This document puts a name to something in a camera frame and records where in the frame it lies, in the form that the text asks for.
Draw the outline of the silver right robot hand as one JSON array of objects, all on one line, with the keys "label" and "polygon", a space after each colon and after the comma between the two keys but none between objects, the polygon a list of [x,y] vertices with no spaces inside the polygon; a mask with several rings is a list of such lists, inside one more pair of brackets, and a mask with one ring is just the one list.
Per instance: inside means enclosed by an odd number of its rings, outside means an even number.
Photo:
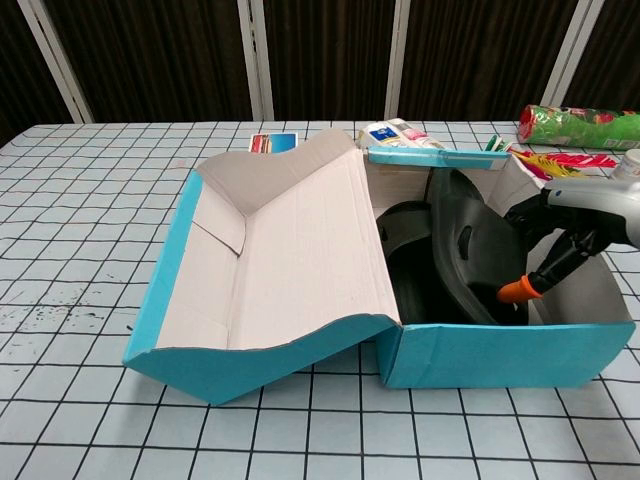
[{"label": "silver right robot hand", "polygon": [[504,219],[532,250],[557,229],[557,238],[537,270],[500,288],[498,301],[540,298],[611,244],[639,247],[639,184],[603,178],[557,178],[513,205]]}]

